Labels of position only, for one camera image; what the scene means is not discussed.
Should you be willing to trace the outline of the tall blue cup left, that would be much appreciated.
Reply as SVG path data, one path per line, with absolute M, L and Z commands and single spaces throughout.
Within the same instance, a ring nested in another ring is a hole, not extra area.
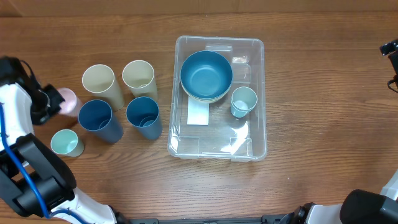
M 102 140 L 115 144 L 123 134 L 123 127 L 111 106 L 103 100 L 86 102 L 78 114 L 79 124 Z

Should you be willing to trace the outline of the tall blue cup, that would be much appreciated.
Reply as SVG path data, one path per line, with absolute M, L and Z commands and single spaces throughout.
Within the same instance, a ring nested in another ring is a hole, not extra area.
M 160 109 L 152 98 L 133 99 L 127 106 L 126 118 L 146 139 L 156 140 L 162 134 Z
M 123 134 L 123 127 L 111 106 L 103 100 L 86 102 L 78 114 L 79 124 L 102 140 L 115 144 Z

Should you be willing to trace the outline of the tall blue cup right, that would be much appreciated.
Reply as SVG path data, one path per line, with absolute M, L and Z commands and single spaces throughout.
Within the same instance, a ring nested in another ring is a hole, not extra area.
M 152 98 L 133 99 L 127 106 L 126 118 L 146 139 L 156 140 L 162 134 L 160 109 Z

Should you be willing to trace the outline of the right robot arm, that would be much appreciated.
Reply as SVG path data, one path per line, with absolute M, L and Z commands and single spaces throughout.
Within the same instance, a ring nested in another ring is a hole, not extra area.
M 397 224 L 397 174 L 379 194 L 356 189 L 342 204 L 308 203 L 285 215 L 281 223 L 390 223 Z

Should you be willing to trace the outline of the dark blue bowl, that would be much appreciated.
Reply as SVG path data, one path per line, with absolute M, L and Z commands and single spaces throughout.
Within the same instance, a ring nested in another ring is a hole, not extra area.
M 201 100 L 212 100 L 224 95 L 231 88 L 232 66 L 217 52 L 198 51 L 182 64 L 180 82 L 189 95 Z

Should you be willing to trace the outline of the tall beige cup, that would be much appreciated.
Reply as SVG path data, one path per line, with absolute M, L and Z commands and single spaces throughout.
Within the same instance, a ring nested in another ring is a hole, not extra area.
M 109 66 L 92 65 L 83 73 L 81 81 L 88 92 L 106 101 L 114 111 L 123 108 L 124 96 L 116 76 Z
M 155 72 L 149 62 L 145 60 L 129 62 L 123 69 L 122 77 L 135 98 L 147 96 L 158 101 Z

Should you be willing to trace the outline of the clear plastic storage container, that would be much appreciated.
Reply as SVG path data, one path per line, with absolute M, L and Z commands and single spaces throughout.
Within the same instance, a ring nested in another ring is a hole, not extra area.
M 188 125 L 189 96 L 180 82 L 182 64 L 191 54 L 211 50 L 226 57 L 233 70 L 230 91 L 209 104 L 208 125 Z M 243 118 L 231 114 L 231 95 L 241 86 L 253 89 L 257 105 Z M 175 45 L 175 65 L 170 111 L 168 151 L 181 159 L 260 161 L 267 155 L 266 78 L 264 44 L 259 39 L 180 36 Z

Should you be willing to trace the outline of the small grey cup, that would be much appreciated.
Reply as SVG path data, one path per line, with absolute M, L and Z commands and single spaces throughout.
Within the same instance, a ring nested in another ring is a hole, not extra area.
M 241 100 L 248 105 L 248 110 L 250 113 L 257 104 L 256 92 L 249 87 L 241 86 L 235 89 L 235 91 L 233 91 L 233 94 L 231 95 L 231 102 L 238 100 Z

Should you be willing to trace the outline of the small light blue cup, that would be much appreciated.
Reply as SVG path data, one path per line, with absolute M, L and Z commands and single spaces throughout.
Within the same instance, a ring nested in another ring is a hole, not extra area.
M 242 118 L 249 113 L 248 105 L 241 101 L 232 101 L 231 102 L 231 114 L 236 118 Z

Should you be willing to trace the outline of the white label in container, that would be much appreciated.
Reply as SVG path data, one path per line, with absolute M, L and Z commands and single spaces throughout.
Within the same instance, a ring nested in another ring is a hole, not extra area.
M 187 111 L 188 125 L 208 125 L 209 124 L 209 104 L 191 97 L 188 98 Z

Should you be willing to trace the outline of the small mint green cup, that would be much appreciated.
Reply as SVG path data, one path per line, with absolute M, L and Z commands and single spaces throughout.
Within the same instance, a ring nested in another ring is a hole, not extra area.
M 74 131 L 62 129 L 53 135 L 50 147 L 56 154 L 78 157 L 83 153 L 85 145 Z

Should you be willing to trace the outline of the small pink cup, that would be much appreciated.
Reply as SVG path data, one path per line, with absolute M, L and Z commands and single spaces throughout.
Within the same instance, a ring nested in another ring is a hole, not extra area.
M 59 114 L 71 117 L 78 117 L 83 103 L 76 94 L 69 88 L 59 88 L 57 90 L 65 101 L 60 103 Z

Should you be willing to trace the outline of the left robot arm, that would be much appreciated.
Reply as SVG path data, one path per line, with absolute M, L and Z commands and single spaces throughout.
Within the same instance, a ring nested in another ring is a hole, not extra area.
M 1 57 L 1 199 L 18 215 L 69 223 L 129 223 L 76 184 L 69 167 L 34 134 L 62 110 L 64 97 L 42 87 L 29 64 Z

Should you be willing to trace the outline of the cream bowl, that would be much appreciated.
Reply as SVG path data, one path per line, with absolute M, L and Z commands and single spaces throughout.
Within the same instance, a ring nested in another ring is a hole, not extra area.
M 222 93 L 220 96 L 217 96 L 216 98 L 204 99 L 204 98 L 199 98 L 199 97 L 193 96 L 192 94 L 190 94 L 184 88 L 183 88 L 183 90 L 190 98 L 193 98 L 194 100 L 197 100 L 197 101 L 200 101 L 200 102 L 203 102 L 203 103 L 209 103 L 209 104 L 219 101 L 220 99 L 222 99 L 229 92 L 229 91 L 226 91 L 226 92 Z

